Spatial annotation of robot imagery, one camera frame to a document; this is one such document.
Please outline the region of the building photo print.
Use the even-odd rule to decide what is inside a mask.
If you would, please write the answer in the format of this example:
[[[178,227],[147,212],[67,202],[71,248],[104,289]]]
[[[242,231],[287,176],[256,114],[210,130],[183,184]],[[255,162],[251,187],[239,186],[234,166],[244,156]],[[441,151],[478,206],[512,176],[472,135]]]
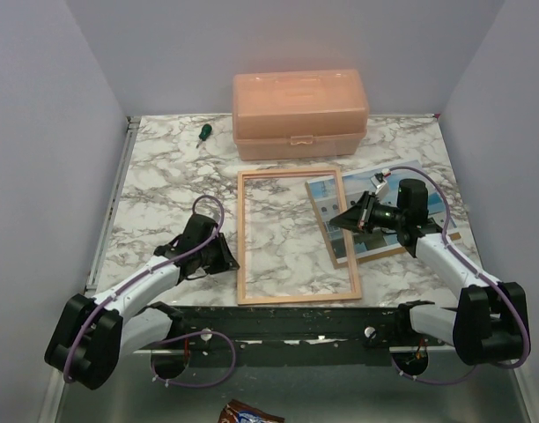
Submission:
[[[343,186],[345,202],[352,207],[356,204],[363,192],[374,191],[372,182],[373,175],[380,170],[377,167],[368,167],[343,173]],[[383,198],[383,203],[396,205],[396,196],[399,181],[406,178],[417,178],[424,181],[425,178],[409,170],[399,170],[388,177],[389,191]],[[347,265],[345,242],[340,228],[331,226],[329,221],[339,212],[339,203],[336,195],[336,183],[333,176],[322,176],[306,181],[306,192],[313,206],[314,214],[321,230],[321,234],[331,262],[335,268]],[[442,226],[446,222],[446,211],[440,195],[430,184],[428,189],[429,217]],[[396,239],[396,233],[392,230],[376,228],[370,234],[352,235],[355,257],[360,263],[372,261],[383,256],[401,254],[405,251]]]

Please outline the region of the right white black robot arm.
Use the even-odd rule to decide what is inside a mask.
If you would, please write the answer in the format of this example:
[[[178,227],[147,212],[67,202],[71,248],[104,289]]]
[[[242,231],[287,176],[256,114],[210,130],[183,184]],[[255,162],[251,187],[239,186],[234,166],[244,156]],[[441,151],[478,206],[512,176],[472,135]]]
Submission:
[[[415,302],[393,323],[395,339],[415,344],[430,335],[451,345],[469,366],[521,365],[530,353],[526,295],[515,282],[501,282],[464,256],[428,211],[428,189],[418,179],[399,182],[395,205],[366,191],[347,211],[330,220],[354,234],[376,228],[396,234],[406,251],[429,267],[452,290],[455,310]]]

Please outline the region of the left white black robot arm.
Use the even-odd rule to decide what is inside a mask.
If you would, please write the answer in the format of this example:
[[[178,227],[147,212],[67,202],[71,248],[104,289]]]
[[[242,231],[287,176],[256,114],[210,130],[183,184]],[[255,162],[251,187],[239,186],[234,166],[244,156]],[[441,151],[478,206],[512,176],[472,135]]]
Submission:
[[[65,304],[44,353],[67,383],[102,386],[120,358],[146,346],[172,348],[189,338],[214,338],[214,330],[189,331],[166,304],[155,299],[198,271],[215,275],[240,268],[220,229],[223,222],[194,213],[182,234],[155,248],[151,258],[117,285]]]

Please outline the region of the pink wooden picture frame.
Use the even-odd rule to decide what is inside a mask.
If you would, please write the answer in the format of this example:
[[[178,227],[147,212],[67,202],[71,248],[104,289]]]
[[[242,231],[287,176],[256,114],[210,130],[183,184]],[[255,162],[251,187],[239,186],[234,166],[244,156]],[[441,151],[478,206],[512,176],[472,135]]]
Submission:
[[[351,290],[348,293],[311,294],[293,296],[260,296],[247,297],[247,259],[246,259],[246,180],[276,179],[276,178],[300,178],[332,176],[336,185],[341,212],[347,210],[345,201],[344,185],[341,171],[338,167],[296,167],[276,169],[251,169],[238,172],[237,194],[237,253],[240,259],[240,269],[237,271],[237,304],[239,306],[254,305],[277,305],[327,301],[354,301],[363,298],[362,286],[358,274],[358,264],[355,257],[352,235],[344,230],[344,246],[349,271]]]

